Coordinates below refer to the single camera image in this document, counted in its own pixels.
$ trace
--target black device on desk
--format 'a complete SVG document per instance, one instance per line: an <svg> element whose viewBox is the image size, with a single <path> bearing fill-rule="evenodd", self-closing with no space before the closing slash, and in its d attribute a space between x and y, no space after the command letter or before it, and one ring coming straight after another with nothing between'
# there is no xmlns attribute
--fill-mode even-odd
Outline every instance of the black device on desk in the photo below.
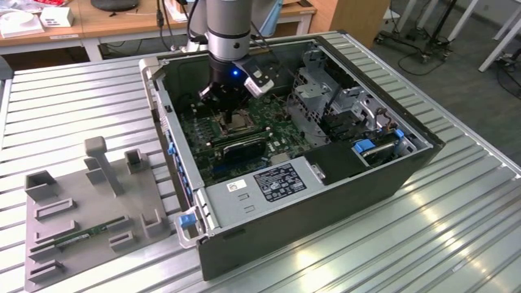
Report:
<svg viewBox="0 0 521 293"><path fill-rule="evenodd" d="M91 4L103 11L119 12L136 8L139 0L91 0Z"/></svg>

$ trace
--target aluminum extrusion table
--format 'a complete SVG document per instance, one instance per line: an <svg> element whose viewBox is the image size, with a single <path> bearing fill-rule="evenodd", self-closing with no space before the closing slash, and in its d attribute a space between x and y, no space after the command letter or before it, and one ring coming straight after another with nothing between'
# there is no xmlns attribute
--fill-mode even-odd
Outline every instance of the aluminum extrusion table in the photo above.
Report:
<svg viewBox="0 0 521 293"><path fill-rule="evenodd" d="M41 292L510 292L521 290L521 170L348 36L324 34L446 147L401 190L212 281L172 235ZM168 215L179 212L137 71L140 57L19 71L0 114L0 292L23 291L23 175L83 168L83 139L109 160L149 154Z"/></svg>

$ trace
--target white table leg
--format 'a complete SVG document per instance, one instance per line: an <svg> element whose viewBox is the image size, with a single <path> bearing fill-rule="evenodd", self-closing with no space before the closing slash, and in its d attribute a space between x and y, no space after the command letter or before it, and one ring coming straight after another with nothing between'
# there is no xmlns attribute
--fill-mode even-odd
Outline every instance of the white table leg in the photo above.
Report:
<svg viewBox="0 0 521 293"><path fill-rule="evenodd" d="M508 21L505 22L505 24L501 27L500 31L497 32L497 34L496 34L496 36L493 38L494 40L498 41L501 39L501 37L504 36L506 30L510 28L510 25L514 22L516 18L520 16L520 13L521 13L521 5L516 9L516 12L512 14L510 18L508 19Z"/></svg>
<svg viewBox="0 0 521 293"><path fill-rule="evenodd" d="M472 0L469 7L466 8L464 15L461 16L460 21L457 22L456 27L449 35L449 38L446 38L449 42L452 42L457 38L457 35L460 34L461 29L464 28L464 25L470 18L472 12L474 11L478 2L480 0Z"/></svg>
<svg viewBox="0 0 521 293"><path fill-rule="evenodd" d="M520 29L521 29L521 20L518 20L518 22L516 23L514 27L510 29L506 37L504 38L501 43L497 45L494 51L492 52L492 54L486 58L485 62L482 63L482 65L480 67L480 71L481 72L485 72L485 70L489 68L492 62L494 62L497 56L501 54L501 52L505 49L506 45L510 43L510 41L514 38L514 36L517 35Z"/></svg>
<svg viewBox="0 0 521 293"><path fill-rule="evenodd" d="M305 35L309 32L310 18L313 14L303 14L300 17L299 27L296 28L296 35Z"/></svg>
<svg viewBox="0 0 521 293"><path fill-rule="evenodd" d="M410 13L413 11L414 5L417 0L409 0L409 3L406 3L406 7L404 10L402 15L400 16L400 21L397 24L397 31L401 32L404 25L406 23L406 20L409 19Z"/></svg>
<svg viewBox="0 0 521 293"><path fill-rule="evenodd" d="M91 61L103 61L104 57L100 52L100 40L97 38L84 38L81 40L83 46L85 47L87 55Z"/></svg>
<svg viewBox="0 0 521 293"><path fill-rule="evenodd" d="M436 5L438 4L438 0L432 0L426 9L425 9L425 12L421 16L421 19L420 19L420 22L417 23L417 28L422 29L424 26L425 26L425 23L426 21L429 20L429 17L432 15L432 12L434 11L434 7Z"/></svg>

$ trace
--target metal drive bracket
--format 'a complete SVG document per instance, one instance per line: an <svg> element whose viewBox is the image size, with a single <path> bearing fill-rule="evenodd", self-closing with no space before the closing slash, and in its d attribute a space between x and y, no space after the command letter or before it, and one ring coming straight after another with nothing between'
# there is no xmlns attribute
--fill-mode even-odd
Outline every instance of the metal drive bracket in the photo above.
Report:
<svg viewBox="0 0 521 293"><path fill-rule="evenodd" d="M161 68L160 62L156 57L148 57L139 61L139 72L141 74L141 80L144 82L144 88L147 93L147 100L148 100L148 107L151 110L155 109L153 105L153 98L152 98L152 92L149 90L151 88L151 78L153 74L159 71Z"/></svg>

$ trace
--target blue tab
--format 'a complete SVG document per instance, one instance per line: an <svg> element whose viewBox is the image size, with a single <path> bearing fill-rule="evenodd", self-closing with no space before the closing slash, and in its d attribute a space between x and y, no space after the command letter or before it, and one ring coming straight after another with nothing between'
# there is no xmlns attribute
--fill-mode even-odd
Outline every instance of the blue tab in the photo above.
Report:
<svg viewBox="0 0 521 293"><path fill-rule="evenodd" d="M181 224L181 228L187 228L197 223L197 217L195 214L183 215L179 218L179 223Z"/></svg>
<svg viewBox="0 0 521 293"><path fill-rule="evenodd" d="M400 129L394 130L394 134L398 137L398 139L402 139L405 136L404 132Z"/></svg>
<svg viewBox="0 0 521 293"><path fill-rule="evenodd" d="M173 147L173 142L168 144L168 154L172 156L176 153L176 148Z"/></svg>
<svg viewBox="0 0 521 293"><path fill-rule="evenodd" d="M354 149L358 153L374 148L374 143L369 139L364 139L354 144Z"/></svg>

